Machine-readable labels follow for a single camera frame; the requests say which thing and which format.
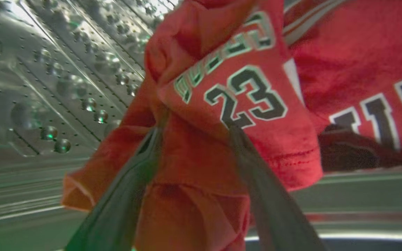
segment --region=jersey number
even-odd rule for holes
[[[250,91],[247,90],[248,85],[252,88]],[[225,86],[217,84],[204,94],[204,100],[212,106],[218,104],[219,99],[223,98],[220,120],[225,125],[230,122],[241,128],[255,125],[246,111],[236,113],[238,103],[236,95],[245,92],[247,92],[247,97],[257,105],[249,110],[255,119],[264,121],[280,119],[286,115],[288,110],[278,93],[271,90],[271,85],[258,67],[245,66],[234,73],[228,78],[228,89],[233,93],[228,92]],[[258,105],[262,102],[269,108],[263,109]]]

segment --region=red fabric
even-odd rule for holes
[[[268,19],[242,26],[257,2],[265,12],[258,17]],[[228,130],[220,121],[225,100],[219,97],[216,105],[210,105],[204,100],[206,92],[220,84],[236,100],[236,112],[246,112],[254,120],[255,125],[244,131],[287,189],[307,187],[322,175],[314,127],[282,67],[290,59],[281,36],[282,5],[281,1],[186,0],[169,14],[147,44],[146,78],[137,97],[86,166],[65,177],[62,203],[91,209],[149,128],[169,110],[163,155],[145,194],[136,248],[243,250],[249,198],[236,175]],[[264,25],[273,28],[265,30]],[[251,49],[228,58],[221,45],[240,34]],[[253,38],[264,36],[271,38],[271,46],[257,50]],[[213,51],[221,53],[223,62],[208,73],[205,64]],[[185,70],[197,62],[205,76],[198,86],[189,84],[192,96],[184,102],[175,80],[182,74],[189,81]],[[228,78],[246,65],[260,67],[256,71],[266,76],[263,98],[252,101],[250,95],[257,88],[250,81],[242,83],[247,90],[241,94],[227,87]],[[286,113],[267,121],[252,117],[254,108],[265,114],[275,111],[267,97],[282,102]]]
[[[402,0],[313,2],[316,5],[301,1],[285,19],[286,25],[295,20],[312,24],[297,41],[291,41],[289,48],[297,64],[306,107],[318,133],[333,122],[333,115],[354,108],[360,120],[354,132],[362,136],[329,132],[319,137],[321,145],[338,143],[369,149],[379,157],[380,166],[402,163],[402,100],[395,87],[402,82]],[[314,23],[314,15],[319,16],[320,9],[332,5],[335,7]],[[298,32],[299,23],[297,28],[285,28],[284,36],[291,38]],[[389,127],[364,114],[364,100],[376,95],[384,98],[391,118]],[[377,137],[379,127],[390,128],[390,135]]]

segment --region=white trim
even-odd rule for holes
[[[332,2],[336,2],[337,0],[328,0],[326,2],[323,2],[321,4],[319,4],[318,6],[316,6],[315,8],[313,8],[312,10],[308,11],[305,15],[301,16],[299,19],[295,20],[294,22],[292,22],[291,24],[289,24],[286,27],[283,27],[283,33],[291,30],[292,28],[296,27],[297,25],[299,25],[302,21],[304,21],[305,19],[308,19],[311,14],[313,14],[314,12],[316,12],[318,9],[331,4]]]
[[[294,44],[299,38],[303,36],[317,21],[319,21],[325,14],[327,14],[330,10],[334,9],[336,6],[345,2],[346,0],[337,0],[335,3],[325,7],[323,10],[316,13],[314,16],[311,16],[305,23],[300,25],[297,29],[292,32],[284,35],[284,40],[286,45],[290,46]]]
[[[300,88],[300,80],[299,75],[297,73],[296,63],[294,59],[289,59],[283,64],[283,70],[289,80],[289,83],[293,87],[294,91],[296,92],[297,97],[299,98],[300,102],[302,102],[303,106],[305,106],[305,101],[303,100],[302,89]]]
[[[283,13],[287,13],[292,7],[296,6],[300,2],[302,2],[302,0],[297,0],[297,1],[290,3],[288,6],[286,6],[284,8]]]

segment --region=red jersey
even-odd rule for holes
[[[331,131],[321,143],[402,163],[402,0],[300,1],[285,13],[284,36],[316,131],[337,124],[373,142]]]
[[[322,175],[316,132],[291,81],[282,20],[281,1],[184,1],[148,42],[146,78],[120,126],[65,178],[63,204],[91,209],[148,128],[167,117],[137,249],[244,249],[249,198],[226,122],[244,128],[287,189]]]

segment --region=basketball jersey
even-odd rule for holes
[[[402,163],[402,0],[298,1],[284,37],[317,133],[340,126],[323,142],[375,151],[388,159],[382,166]]]
[[[243,250],[250,202],[226,124],[244,129],[287,189],[322,175],[282,21],[281,1],[184,1],[148,42],[146,77],[120,126],[66,176],[62,203],[91,209],[149,128],[165,122],[136,248]]]

